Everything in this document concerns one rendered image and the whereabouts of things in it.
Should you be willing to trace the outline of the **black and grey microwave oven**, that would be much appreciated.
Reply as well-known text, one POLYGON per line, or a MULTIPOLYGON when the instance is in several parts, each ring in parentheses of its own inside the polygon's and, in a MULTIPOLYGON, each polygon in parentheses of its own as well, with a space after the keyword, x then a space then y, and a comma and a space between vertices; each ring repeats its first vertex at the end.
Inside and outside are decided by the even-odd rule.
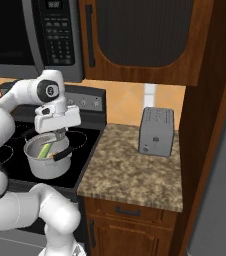
POLYGON ((0 0, 0 77, 84 79, 77 0, 0 0))

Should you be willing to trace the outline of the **brown wooden cupboard door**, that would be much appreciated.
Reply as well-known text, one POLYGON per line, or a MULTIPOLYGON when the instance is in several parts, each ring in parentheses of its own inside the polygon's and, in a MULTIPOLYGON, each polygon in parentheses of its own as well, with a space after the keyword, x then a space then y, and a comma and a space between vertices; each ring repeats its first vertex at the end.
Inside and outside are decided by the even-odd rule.
POLYGON ((94 220, 96 246, 91 256, 168 256, 173 230, 134 221, 87 215, 94 220))

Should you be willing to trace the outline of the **brown cupboard door, dark panel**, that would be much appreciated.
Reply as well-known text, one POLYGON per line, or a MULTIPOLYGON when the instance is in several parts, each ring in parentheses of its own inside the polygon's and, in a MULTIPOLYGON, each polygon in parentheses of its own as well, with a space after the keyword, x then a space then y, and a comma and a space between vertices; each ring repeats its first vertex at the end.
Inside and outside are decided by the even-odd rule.
POLYGON ((85 77, 195 86, 214 0, 78 0, 85 77), (85 5, 92 5, 95 67, 85 5))

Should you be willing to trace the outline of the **black stove with hob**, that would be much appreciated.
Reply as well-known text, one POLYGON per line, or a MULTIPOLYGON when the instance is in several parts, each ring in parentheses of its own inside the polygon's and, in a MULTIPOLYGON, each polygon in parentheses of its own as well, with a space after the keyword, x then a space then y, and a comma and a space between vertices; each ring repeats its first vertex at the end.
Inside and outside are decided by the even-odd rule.
MULTIPOLYGON (((73 147, 68 171, 46 183, 83 210, 84 200, 77 194, 77 188, 106 126, 106 92, 102 89, 69 86, 66 88, 66 98, 74 100, 74 104, 80 108, 81 124, 66 132, 69 144, 73 147), (86 106, 81 106, 81 100, 86 101, 86 106), (95 100, 100 102, 97 108, 93 105, 95 100)), ((12 111, 12 116, 15 133, 0 148, 0 163, 7 171, 9 190, 27 192, 41 182, 32 174, 23 150, 25 143, 36 135, 35 107, 20 105, 12 111)), ((37 219, 26 228, 0 231, 0 256, 38 256, 46 246, 44 225, 42 219, 37 219)))

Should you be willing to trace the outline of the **tall brown cabinet panel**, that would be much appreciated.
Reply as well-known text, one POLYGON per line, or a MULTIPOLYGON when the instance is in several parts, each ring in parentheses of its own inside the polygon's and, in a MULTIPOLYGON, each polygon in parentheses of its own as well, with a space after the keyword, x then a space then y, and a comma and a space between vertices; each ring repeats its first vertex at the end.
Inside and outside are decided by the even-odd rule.
POLYGON ((186 89, 179 127, 183 211, 169 256, 185 256, 226 116, 226 0, 216 0, 198 86, 186 89))

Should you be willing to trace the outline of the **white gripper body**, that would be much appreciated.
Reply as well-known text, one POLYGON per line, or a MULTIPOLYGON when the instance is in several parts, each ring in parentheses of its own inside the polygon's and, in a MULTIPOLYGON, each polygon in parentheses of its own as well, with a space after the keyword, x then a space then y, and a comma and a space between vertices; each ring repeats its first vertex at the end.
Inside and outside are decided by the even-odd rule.
POLYGON ((56 131, 81 124, 80 110, 76 105, 68 106, 61 114, 55 112, 53 106, 39 107, 35 110, 35 130, 38 133, 56 131))

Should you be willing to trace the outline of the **brown drawer front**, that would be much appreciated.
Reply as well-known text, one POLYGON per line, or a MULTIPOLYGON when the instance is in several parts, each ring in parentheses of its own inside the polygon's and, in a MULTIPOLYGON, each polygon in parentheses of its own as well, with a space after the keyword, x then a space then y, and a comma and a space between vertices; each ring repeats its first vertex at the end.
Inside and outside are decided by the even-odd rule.
POLYGON ((144 223, 151 223, 159 227, 173 228, 177 219, 177 212, 149 208, 145 206, 120 203, 109 200, 85 197, 85 208, 87 213, 98 214, 107 217, 126 218, 137 220, 144 223), (123 210, 136 211, 141 210, 141 216, 130 216, 115 212, 115 206, 119 205, 123 210))

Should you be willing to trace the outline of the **green cucumber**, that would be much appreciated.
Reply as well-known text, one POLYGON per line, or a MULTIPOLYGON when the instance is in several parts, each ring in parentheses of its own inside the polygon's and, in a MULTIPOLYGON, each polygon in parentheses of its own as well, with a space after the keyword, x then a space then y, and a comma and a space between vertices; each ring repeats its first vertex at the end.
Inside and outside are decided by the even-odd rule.
POLYGON ((50 151, 51 146, 52 146, 51 143, 44 144, 43 147, 41 148, 40 153, 38 154, 38 159, 46 158, 50 151))

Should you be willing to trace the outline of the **grey toaster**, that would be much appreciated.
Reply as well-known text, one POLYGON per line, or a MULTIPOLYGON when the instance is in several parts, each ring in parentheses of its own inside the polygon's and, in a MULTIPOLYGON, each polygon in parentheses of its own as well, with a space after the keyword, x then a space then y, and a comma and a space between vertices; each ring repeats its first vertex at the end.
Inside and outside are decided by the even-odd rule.
POLYGON ((145 107, 139 128, 138 152, 170 157, 174 138, 174 111, 145 107))

